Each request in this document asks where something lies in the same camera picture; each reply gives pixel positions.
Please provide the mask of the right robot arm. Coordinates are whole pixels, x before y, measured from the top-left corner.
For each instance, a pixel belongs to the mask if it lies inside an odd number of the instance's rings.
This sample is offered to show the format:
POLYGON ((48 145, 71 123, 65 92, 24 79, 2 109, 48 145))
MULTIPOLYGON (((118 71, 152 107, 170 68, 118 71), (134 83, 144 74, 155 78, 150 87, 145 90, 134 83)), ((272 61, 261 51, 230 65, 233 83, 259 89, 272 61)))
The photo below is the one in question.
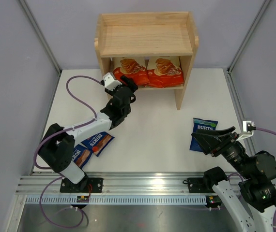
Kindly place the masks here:
POLYGON ((191 135, 205 155, 222 155, 243 177, 238 186, 251 214, 235 196, 229 178, 220 167, 205 171, 202 178, 203 187, 220 198, 238 231, 272 232, 276 229, 276 188, 272 183, 276 179, 276 159, 267 151, 247 155, 240 140, 253 136, 254 130, 256 127, 249 121, 241 133, 236 133, 235 127, 231 127, 221 131, 198 129, 191 135))

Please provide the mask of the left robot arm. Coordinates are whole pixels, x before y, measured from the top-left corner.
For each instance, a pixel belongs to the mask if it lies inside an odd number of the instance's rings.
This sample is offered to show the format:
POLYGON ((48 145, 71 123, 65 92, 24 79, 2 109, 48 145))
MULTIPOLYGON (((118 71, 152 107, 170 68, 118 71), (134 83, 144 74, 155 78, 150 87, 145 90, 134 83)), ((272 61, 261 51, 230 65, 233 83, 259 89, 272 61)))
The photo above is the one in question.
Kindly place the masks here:
POLYGON ((69 180, 76 192, 87 188, 88 176, 72 160, 75 146, 97 133, 119 126, 131 113, 131 104, 136 100, 138 86, 132 78, 122 76, 117 80, 109 72, 99 83, 111 96, 106 106, 84 122, 68 127, 57 123, 51 125, 34 154, 40 156, 52 171, 69 180))

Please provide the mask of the cassava chips bag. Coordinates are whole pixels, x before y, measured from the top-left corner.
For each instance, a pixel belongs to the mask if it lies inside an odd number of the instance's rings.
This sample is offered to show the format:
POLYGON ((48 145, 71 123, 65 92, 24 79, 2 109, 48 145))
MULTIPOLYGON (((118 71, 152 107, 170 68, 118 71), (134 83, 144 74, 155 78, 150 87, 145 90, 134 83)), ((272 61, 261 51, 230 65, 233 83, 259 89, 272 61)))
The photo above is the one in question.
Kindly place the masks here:
POLYGON ((165 88, 184 83, 183 71, 178 56, 150 57, 147 64, 147 86, 165 88))
POLYGON ((116 57, 113 61, 113 74, 121 81, 121 76, 132 78, 137 86, 150 82, 144 57, 116 57))

